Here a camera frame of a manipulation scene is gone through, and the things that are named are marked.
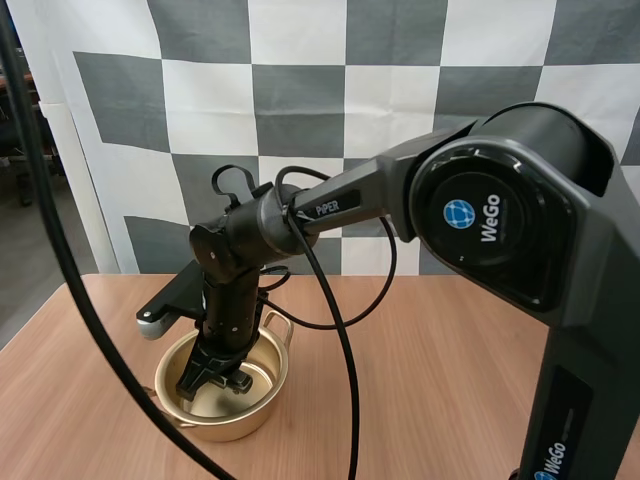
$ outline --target black robotic arm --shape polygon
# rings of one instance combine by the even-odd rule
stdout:
[[[199,265],[138,314],[152,338],[178,315],[196,318],[181,395],[207,381],[251,388],[238,367],[256,339],[260,269],[302,253],[289,212],[311,244],[324,230],[388,215],[402,241],[418,236],[450,268],[550,327],[517,478],[615,478],[640,412],[640,210],[595,132],[557,107],[521,104],[403,143],[309,190],[279,175],[252,193],[194,227]]]

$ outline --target checkerboard pattern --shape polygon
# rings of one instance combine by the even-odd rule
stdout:
[[[210,187],[221,165],[261,183],[288,165],[336,175],[523,101],[564,106],[608,138],[640,198],[633,0],[50,3],[86,94],[72,111],[88,102],[101,161],[113,162],[87,153],[125,272],[174,272],[191,258],[189,227],[226,204]],[[246,190],[234,172],[222,186]],[[387,272],[376,221],[326,232],[315,250],[327,273]],[[398,252],[399,274],[451,273],[418,241]],[[289,264],[310,272],[303,258]]]

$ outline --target metal pot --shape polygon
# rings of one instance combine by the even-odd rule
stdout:
[[[284,343],[268,328],[274,317],[287,325]],[[194,436],[212,442],[237,440],[257,430],[273,411],[276,399],[287,378],[289,345],[293,324],[277,312],[270,311],[260,336],[241,370],[253,377],[246,394],[235,394],[213,384],[203,385],[190,402],[178,396],[176,383],[182,375],[198,332],[185,335],[162,357],[156,370],[155,391],[165,415],[177,428],[188,428]]]

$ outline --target wire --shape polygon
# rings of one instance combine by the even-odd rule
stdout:
[[[42,222],[49,236],[49,241],[58,258],[60,270],[67,282],[69,291],[78,307],[78,311],[84,320],[87,329],[95,340],[98,348],[107,362],[116,373],[124,387],[133,397],[138,406],[147,415],[149,420],[158,427],[178,448],[186,453],[192,460],[212,475],[222,480],[235,480],[222,467],[211,460],[195,445],[187,440],[176,430],[163,416],[162,412],[154,405],[145,393],[142,386],[131,373],[127,364],[118,353],[111,341],[98,314],[96,313],[87,290],[82,283],[78,267],[73,259],[69,243],[60,224],[60,218],[56,211],[51,187],[49,185],[49,173],[46,169],[42,151],[40,148],[40,135],[31,109],[31,99],[25,88],[22,71],[18,67],[15,43],[9,26],[9,10],[6,0],[0,3],[0,62],[7,80],[7,87],[11,97],[11,104],[15,112],[15,121],[18,126],[20,138],[24,145],[26,155],[31,167],[36,198],[40,206]]]
[[[267,285],[266,287],[258,287],[258,290],[261,292],[270,292],[275,290],[276,288],[280,288],[282,285],[287,283],[289,278],[291,278],[291,272],[289,268],[285,265],[275,265],[273,267],[267,267],[260,270],[260,275],[269,275],[274,272],[284,272],[284,276],[278,280],[277,282],[273,282],[271,285]]]
[[[349,376],[349,390],[351,392],[351,455],[349,460],[349,480],[355,480],[356,471],[358,469],[358,452],[360,449],[360,391],[358,389],[358,373],[356,371],[356,363],[353,358],[353,351],[351,350],[351,344],[349,343],[349,336],[347,335],[347,329],[342,320],[340,314],[340,308],[333,295],[333,291],[329,286],[327,277],[318,262],[309,242],[304,238],[300,227],[298,226],[295,217],[292,212],[289,211],[287,215],[287,221],[291,227],[291,231],[300,242],[304,254],[309,260],[309,264],[313,269],[313,272],[320,283],[322,292],[324,293],[327,303],[329,304],[329,310],[331,310],[331,316],[335,322],[338,336],[340,337],[340,345],[342,346],[342,352],[344,353],[344,360],[347,365],[347,374]]]
[[[389,246],[391,248],[391,264],[389,265],[389,273],[387,274],[387,279],[385,280],[384,285],[382,286],[382,289],[380,290],[380,293],[373,300],[373,302],[371,302],[371,305],[369,305],[359,315],[353,317],[351,320],[347,320],[346,322],[344,322],[344,326],[345,327],[350,327],[351,325],[355,325],[360,320],[362,320],[363,318],[367,317],[371,312],[373,312],[378,307],[378,305],[380,305],[380,302],[382,302],[384,297],[387,295],[387,292],[389,291],[389,288],[391,287],[391,284],[393,283],[393,278],[394,278],[395,272],[396,272],[396,266],[398,264],[398,248],[396,247],[395,238],[393,236],[393,230],[391,230],[391,226],[389,225],[389,222],[384,217],[380,217],[380,221],[382,222],[382,226],[384,227],[384,229],[385,229],[385,231],[387,233],[387,236],[389,237]],[[298,325],[301,325],[303,327],[311,328],[313,330],[325,330],[325,331],[326,330],[335,330],[336,329],[335,325],[320,325],[320,324],[317,324],[317,323],[310,323],[310,322],[307,322],[305,320],[302,320],[302,319],[292,315],[291,313],[287,312],[284,308],[282,308],[281,306],[273,303],[269,299],[259,298],[259,301],[261,301],[262,303],[264,303],[268,307],[274,309],[278,313],[284,315],[285,317],[287,317],[292,322],[297,323]]]
[[[347,366],[347,374],[349,377],[349,390],[351,393],[351,454],[349,459],[348,479],[355,480],[356,472],[358,470],[358,453],[360,449],[360,391],[358,388],[358,373],[356,370],[355,360],[353,358],[353,351],[351,350],[351,344],[349,342],[349,335],[347,334],[347,326],[342,320],[342,314],[340,313],[338,302],[336,301],[335,296],[333,295],[333,291],[331,290],[329,281],[327,280],[327,277],[325,276],[324,271],[320,266],[320,262],[318,262],[318,259],[315,256],[315,253],[313,253],[313,250],[311,249],[311,245],[309,245],[309,242],[307,241],[304,234],[302,233],[302,229],[298,225],[298,220],[295,217],[294,212],[290,208],[290,204],[284,205],[282,201],[282,189],[283,189],[282,182],[284,180],[284,177],[287,174],[294,173],[294,172],[310,175],[310,176],[319,178],[320,180],[328,180],[329,176],[325,175],[324,173],[321,173],[306,167],[285,167],[278,172],[278,175],[276,175],[274,192],[275,192],[276,201],[280,209],[282,209],[283,211],[285,220],[289,224],[291,231],[293,232],[295,237],[298,239],[298,242],[302,246],[302,250],[304,251],[304,254],[307,256],[307,259],[309,260],[309,264],[311,265],[311,268],[313,269],[313,272],[315,273],[316,278],[318,279],[318,283],[320,284],[320,288],[322,288],[322,292],[324,293],[324,296],[327,300],[327,303],[329,305],[329,310],[331,311],[331,316],[333,317],[333,321],[335,323],[335,325],[333,325],[333,328],[338,331],[338,337],[340,338],[340,345],[342,347],[345,364]],[[395,241],[393,238],[393,232],[391,231],[391,227],[389,226],[389,223],[386,221],[386,219],[381,219],[381,220],[382,220],[383,226],[385,227],[385,230],[387,231],[387,234],[391,235],[390,238],[392,241],[392,249],[394,252],[394,255],[392,257],[395,258],[395,254],[397,252],[395,250]],[[395,261],[392,261],[391,272],[390,272],[391,278],[393,278],[393,273],[395,273],[395,266],[396,266]],[[281,307],[278,307],[274,303],[269,302],[264,298],[261,300],[264,301],[266,305],[269,305],[271,308],[282,313],[283,315],[287,316],[289,319],[291,319],[292,321],[295,321],[296,323],[299,323],[308,328],[314,328],[316,330],[324,330],[324,329],[328,330],[328,328],[322,328],[322,327],[326,327],[324,325],[316,325],[316,324],[304,322],[294,317],[293,315],[289,314]],[[365,310],[361,315],[358,316],[361,318],[356,317],[358,318],[357,321],[361,320],[362,318],[366,317],[369,313],[371,313],[371,311],[378,305],[378,303],[380,303],[381,300],[382,298],[376,298],[376,300],[374,300],[374,303],[372,303],[372,305],[369,308],[367,308],[367,310]]]
[[[276,175],[274,193],[275,193],[276,202],[278,203],[278,206],[283,210],[287,210],[283,204],[283,199],[282,199],[283,181],[284,181],[284,177],[289,173],[302,173],[304,175],[310,175],[312,177],[319,178],[320,180],[328,180],[330,178],[328,175],[325,175],[322,172],[318,172],[316,170],[312,170],[306,167],[291,166],[291,167],[285,167],[282,170],[280,170]],[[389,265],[389,273],[387,274],[387,279],[385,280],[384,285],[382,286],[382,290],[380,290],[380,293],[378,294],[378,296],[373,300],[373,302],[371,302],[371,305],[369,305],[362,313],[360,313],[356,317],[344,322],[345,327],[350,327],[351,325],[358,323],[360,320],[367,317],[371,312],[373,312],[378,307],[378,305],[380,305],[380,302],[382,302],[387,292],[389,291],[391,284],[393,283],[393,278],[395,276],[396,267],[398,264],[398,248],[396,247],[396,241],[393,235],[393,230],[391,229],[391,226],[389,225],[389,222],[387,221],[387,219],[384,217],[379,217],[379,220],[382,223],[382,227],[384,228],[387,234],[387,237],[389,238],[389,246],[391,248],[391,264]],[[265,305],[274,309],[278,313],[284,315],[292,322],[297,323],[298,325],[301,325],[303,327],[311,328],[313,330],[325,330],[325,331],[337,329],[336,325],[319,325],[317,323],[304,321],[292,315],[291,313],[287,312],[284,308],[280,307],[279,305],[273,303],[272,301],[266,298],[259,298],[259,301],[263,302]]]

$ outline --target table surface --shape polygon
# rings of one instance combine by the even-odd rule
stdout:
[[[137,331],[135,312],[168,275],[89,275],[109,334],[142,384],[164,351]],[[334,277],[345,318],[364,309],[379,277]],[[330,323],[316,280],[294,277],[272,300]],[[361,391],[361,479],[504,479],[517,466],[546,328],[455,276],[397,278],[385,301],[349,328]],[[205,479],[128,396],[61,287],[0,352],[0,477]],[[289,378],[274,415],[226,444],[197,442],[239,479],[346,478],[350,404],[335,332],[296,328]],[[618,479],[640,478],[640,434]]]

